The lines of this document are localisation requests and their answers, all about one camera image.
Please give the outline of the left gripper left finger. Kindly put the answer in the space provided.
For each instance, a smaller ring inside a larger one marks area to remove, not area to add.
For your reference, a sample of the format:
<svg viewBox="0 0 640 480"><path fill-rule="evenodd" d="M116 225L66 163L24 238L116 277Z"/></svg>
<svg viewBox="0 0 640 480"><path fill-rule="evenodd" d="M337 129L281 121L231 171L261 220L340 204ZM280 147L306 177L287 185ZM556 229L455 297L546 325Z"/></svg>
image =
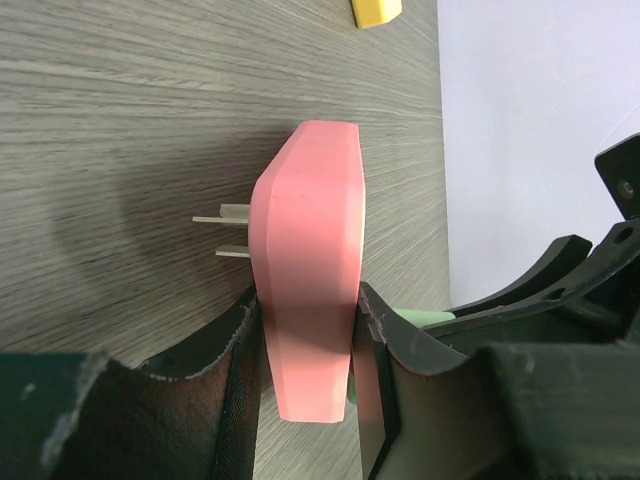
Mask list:
<svg viewBox="0 0 640 480"><path fill-rule="evenodd" d="M104 353L5 353L1 475L249 479L260 364L252 292L135 368Z"/></svg>

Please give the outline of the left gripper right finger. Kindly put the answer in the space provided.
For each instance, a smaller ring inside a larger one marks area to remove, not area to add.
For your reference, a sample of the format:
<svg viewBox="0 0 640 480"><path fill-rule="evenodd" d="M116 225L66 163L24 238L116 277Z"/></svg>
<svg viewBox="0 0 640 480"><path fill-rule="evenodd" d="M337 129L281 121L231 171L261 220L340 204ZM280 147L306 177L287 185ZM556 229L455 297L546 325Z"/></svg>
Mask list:
<svg viewBox="0 0 640 480"><path fill-rule="evenodd" d="M493 343L464 356L368 284L352 359L367 479L635 479L635 345Z"/></svg>

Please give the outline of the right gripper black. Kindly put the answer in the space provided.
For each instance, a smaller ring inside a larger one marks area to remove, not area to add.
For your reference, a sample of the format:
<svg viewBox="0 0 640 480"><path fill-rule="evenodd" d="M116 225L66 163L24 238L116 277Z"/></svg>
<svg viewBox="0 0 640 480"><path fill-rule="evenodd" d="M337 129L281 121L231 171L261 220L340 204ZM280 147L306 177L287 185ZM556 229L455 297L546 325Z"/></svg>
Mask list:
<svg viewBox="0 0 640 480"><path fill-rule="evenodd" d="M595 157L625 220L640 212L640 135ZM577 235L554 240L503 290L453 309L425 332L455 350L505 343L639 343L639 237L610 234L598 246Z"/></svg>

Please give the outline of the green usb charger plug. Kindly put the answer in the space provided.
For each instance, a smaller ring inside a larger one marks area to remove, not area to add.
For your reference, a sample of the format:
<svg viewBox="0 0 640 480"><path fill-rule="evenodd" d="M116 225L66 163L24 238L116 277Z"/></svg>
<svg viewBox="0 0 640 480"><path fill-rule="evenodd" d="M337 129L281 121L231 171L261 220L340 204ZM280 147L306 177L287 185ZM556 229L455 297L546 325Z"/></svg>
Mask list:
<svg viewBox="0 0 640 480"><path fill-rule="evenodd" d="M424 311L424 310L400 309L400 308L394 308L393 311L418 328L424 328L424 327L439 324L445 321L450 321L456 318L456 316L453 313L448 311ZM350 365L346 398L349 403L353 405L357 404L355 374L354 374L353 365Z"/></svg>

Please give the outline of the pink triangular power socket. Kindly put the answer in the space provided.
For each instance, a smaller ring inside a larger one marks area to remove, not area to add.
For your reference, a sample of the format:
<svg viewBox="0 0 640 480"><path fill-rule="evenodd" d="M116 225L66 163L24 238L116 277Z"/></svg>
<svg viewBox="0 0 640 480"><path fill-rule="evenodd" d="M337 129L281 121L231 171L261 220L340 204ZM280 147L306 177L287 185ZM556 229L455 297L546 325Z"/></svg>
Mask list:
<svg viewBox="0 0 640 480"><path fill-rule="evenodd" d="M279 415L343 420L361 280L366 191L360 134L344 121L307 120L257 179L248 204L223 204L212 223L241 225Z"/></svg>

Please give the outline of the yellow usb charger plug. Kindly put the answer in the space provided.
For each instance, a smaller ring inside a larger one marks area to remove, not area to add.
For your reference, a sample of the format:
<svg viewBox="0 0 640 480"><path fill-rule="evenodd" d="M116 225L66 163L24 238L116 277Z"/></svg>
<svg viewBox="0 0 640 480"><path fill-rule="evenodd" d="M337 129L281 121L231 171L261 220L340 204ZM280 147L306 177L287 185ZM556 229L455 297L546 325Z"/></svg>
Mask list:
<svg viewBox="0 0 640 480"><path fill-rule="evenodd" d="M351 0L351 6L359 29L387 24L403 11L401 0Z"/></svg>

